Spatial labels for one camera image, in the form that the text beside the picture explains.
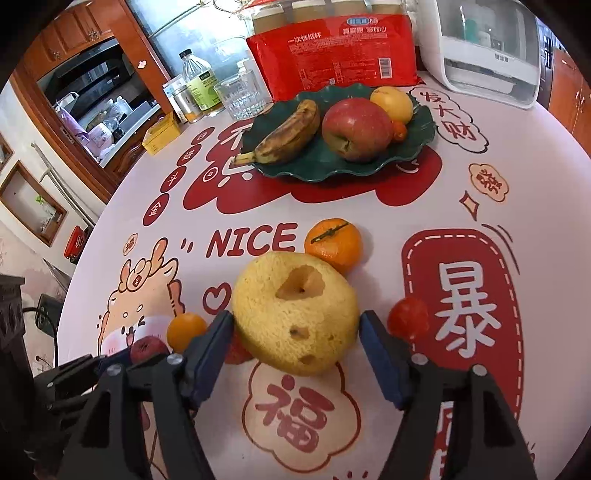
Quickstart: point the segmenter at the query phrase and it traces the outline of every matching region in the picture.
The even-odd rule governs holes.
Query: window
[[[218,10],[212,0],[126,1],[172,77],[182,73],[178,54],[187,48],[212,65],[218,80],[234,75],[236,63],[250,56],[246,22]],[[216,5],[228,11],[241,6],[235,0],[216,0]]]

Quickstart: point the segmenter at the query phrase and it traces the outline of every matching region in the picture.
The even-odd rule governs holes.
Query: cherry tomato
[[[427,305],[415,297],[400,300],[388,315],[388,331],[391,335],[412,342],[429,330]]]
[[[240,341],[240,337],[236,332],[236,327],[234,327],[232,343],[230,343],[230,348],[228,349],[224,362],[231,365],[240,365],[244,362],[252,360],[253,358],[254,357],[252,354],[244,348],[242,342]]]
[[[404,125],[402,122],[397,120],[392,121],[392,130],[394,132],[392,135],[392,142],[400,143],[406,140],[408,130],[406,125]]]

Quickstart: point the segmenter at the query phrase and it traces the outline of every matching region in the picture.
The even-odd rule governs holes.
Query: red heart
[[[225,296],[218,307],[210,307],[207,304],[207,296],[212,293],[214,298],[218,298],[221,291],[225,292]],[[230,298],[232,297],[232,287],[229,283],[224,282],[219,287],[209,287],[205,293],[203,294],[203,310],[205,310],[210,315],[217,315],[223,309],[228,306],[230,303]]]

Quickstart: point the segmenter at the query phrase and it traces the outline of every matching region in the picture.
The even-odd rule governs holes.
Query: yellow box
[[[148,128],[142,145],[150,155],[156,155],[180,134],[181,130],[174,119],[173,113],[170,112],[160,122]]]

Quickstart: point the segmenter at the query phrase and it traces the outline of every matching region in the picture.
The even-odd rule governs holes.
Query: yellow fruit
[[[378,87],[372,92],[369,100],[386,110],[392,121],[406,125],[413,117],[413,101],[396,87]]]
[[[293,375],[329,369],[357,338],[353,287],[328,263],[307,254],[257,257],[234,285],[232,310],[244,347]]]

